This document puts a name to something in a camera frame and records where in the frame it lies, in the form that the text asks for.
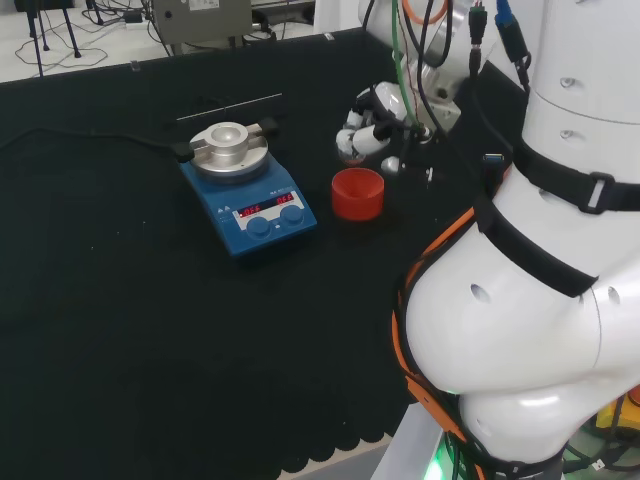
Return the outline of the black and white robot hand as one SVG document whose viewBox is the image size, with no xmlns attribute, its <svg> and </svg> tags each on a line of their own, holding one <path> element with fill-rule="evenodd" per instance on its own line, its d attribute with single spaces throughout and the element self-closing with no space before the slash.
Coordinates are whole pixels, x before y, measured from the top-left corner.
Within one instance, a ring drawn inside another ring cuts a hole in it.
<svg viewBox="0 0 640 480">
<path fill-rule="evenodd" d="M 384 173 L 404 173 L 414 167 L 410 153 L 434 136 L 431 127 L 410 118 L 413 113 L 395 83 L 383 81 L 363 90 L 336 134 L 339 157 L 353 167 L 380 159 Z"/>
</svg>

